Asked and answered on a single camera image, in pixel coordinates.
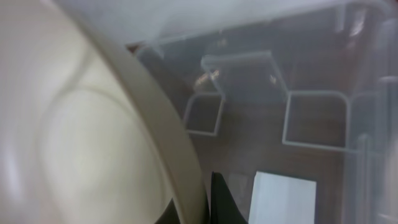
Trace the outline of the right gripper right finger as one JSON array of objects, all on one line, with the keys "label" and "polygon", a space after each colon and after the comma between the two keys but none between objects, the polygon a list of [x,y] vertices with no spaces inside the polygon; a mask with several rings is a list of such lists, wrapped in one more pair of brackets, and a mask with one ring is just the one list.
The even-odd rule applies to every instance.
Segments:
[{"label": "right gripper right finger", "polygon": [[248,224],[219,172],[211,175],[211,224]]}]

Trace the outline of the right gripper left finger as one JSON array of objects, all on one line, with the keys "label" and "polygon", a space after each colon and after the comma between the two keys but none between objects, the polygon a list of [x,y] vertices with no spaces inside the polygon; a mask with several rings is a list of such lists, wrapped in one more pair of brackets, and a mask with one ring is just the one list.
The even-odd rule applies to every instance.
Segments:
[{"label": "right gripper left finger", "polygon": [[170,200],[163,214],[161,214],[155,224],[180,224],[180,219],[173,199]]}]

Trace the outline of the cream plate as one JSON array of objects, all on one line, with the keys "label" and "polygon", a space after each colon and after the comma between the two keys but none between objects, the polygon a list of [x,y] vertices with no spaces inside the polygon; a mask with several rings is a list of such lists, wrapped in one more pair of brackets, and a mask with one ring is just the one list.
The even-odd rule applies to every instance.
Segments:
[{"label": "cream plate", "polygon": [[193,144],[125,48],[54,1],[1,2],[1,222],[208,223]]}]

